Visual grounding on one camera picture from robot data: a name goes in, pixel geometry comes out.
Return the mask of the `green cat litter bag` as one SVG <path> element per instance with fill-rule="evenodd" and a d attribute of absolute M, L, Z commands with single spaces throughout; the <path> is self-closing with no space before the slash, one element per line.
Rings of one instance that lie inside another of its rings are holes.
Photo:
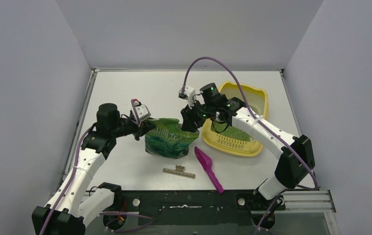
<path fill-rule="evenodd" d="M 179 159 L 189 154 L 190 145 L 199 138 L 200 132 L 182 130 L 176 118 L 149 118 L 148 124 L 155 125 L 145 136 L 145 151 L 149 154 Z"/>

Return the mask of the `magenta plastic scoop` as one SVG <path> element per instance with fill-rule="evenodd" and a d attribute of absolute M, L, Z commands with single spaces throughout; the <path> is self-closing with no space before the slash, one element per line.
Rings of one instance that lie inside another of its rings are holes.
<path fill-rule="evenodd" d="M 200 165 L 202 166 L 204 172 L 207 174 L 211 183 L 215 187 L 216 191 L 222 194 L 225 190 L 223 189 L 214 171 L 212 170 L 212 164 L 213 164 L 212 159 L 197 146 L 194 147 L 194 153 Z"/>

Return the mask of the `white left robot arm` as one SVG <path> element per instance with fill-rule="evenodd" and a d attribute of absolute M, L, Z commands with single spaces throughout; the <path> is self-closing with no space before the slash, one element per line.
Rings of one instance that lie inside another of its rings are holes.
<path fill-rule="evenodd" d="M 155 128 L 146 122 L 150 116 L 148 107 L 137 99 L 132 99 L 129 115 L 121 115 L 113 103 L 98 107 L 96 122 L 77 144 L 70 174 L 46 205 L 37 206 L 32 213 L 36 234 L 83 235 L 106 208 L 118 210 L 122 207 L 123 196 L 118 185 L 103 183 L 89 199 L 83 200 L 83 196 L 116 146 L 117 138 L 133 135 L 138 141 Z"/>

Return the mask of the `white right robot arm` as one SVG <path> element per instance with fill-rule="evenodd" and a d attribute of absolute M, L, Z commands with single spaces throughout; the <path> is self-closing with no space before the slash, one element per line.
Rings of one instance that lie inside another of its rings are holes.
<path fill-rule="evenodd" d="M 194 88 L 182 86 L 179 98 L 187 101 L 181 110 L 182 130 L 196 132 L 208 119 L 227 124 L 250 135 L 266 147 L 278 160 L 277 167 L 256 189 L 254 204 L 268 208 L 273 198 L 287 189 L 294 189 L 315 167 L 311 139 L 289 134 L 257 115 L 249 105 L 238 98 L 227 98 L 214 83 Z"/>

